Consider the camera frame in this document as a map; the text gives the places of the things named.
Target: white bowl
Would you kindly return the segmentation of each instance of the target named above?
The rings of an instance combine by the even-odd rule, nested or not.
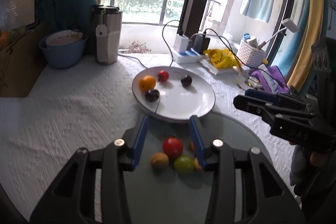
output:
[[[83,33],[73,30],[65,30],[52,34],[46,40],[48,47],[55,47],[70,44],[83,38]]]
[[[169,79],[165,83],[158,82],[157,74],[161,70],[169,73]],[[193,81],[189,87],[184,88],[181,79],[187,74]],[[144,92],[139,89],[139,82],[146,75],[156,79],[155,89],[160,92],[160,99],[152,103],[145,99]],[[180,68],[146,69],[134,78],[132,91],[140,106],[149,115],[166,122],[186,123],[192,115],[203,117],[208,114],[215,105],[215,94],[211,86],[200,76]]]

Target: green tomato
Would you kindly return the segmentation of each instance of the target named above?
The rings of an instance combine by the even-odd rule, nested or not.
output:
[[[174,168],[178,173],[190,173],[195,169],[193,158],[180,156],[174,162]]]

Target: white basket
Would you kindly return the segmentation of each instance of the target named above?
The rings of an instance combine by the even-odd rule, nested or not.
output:
[[[241,42],[237,57],[248,67],[258,68],[262,64],[263,59],[267,57],[267,53],[253,48],[245,42]]]

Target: dark cherry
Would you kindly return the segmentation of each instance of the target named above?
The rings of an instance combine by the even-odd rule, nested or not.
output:
[[[145,99],[149,102],[155,102],[160,97],[158,90],[148,90],[145,92]]]
[[[187,86],[191,85],[192,81],[193,80],[192,80],[191,76],[190,75],[186,75],[185,77],[183,77],[181,79],[181,84],[182,84],[182,86],[187,87]]]

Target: yellow snack bag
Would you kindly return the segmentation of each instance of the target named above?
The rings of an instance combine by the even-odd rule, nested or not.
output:
[[[240,67],[240,63],[237,62],[236,58],[234,57],[233,53],[228,49],[224,50],[206,50],[204,51],[211,60],[211,63],[214,65],[215,68],[232,68],[233,66]]]

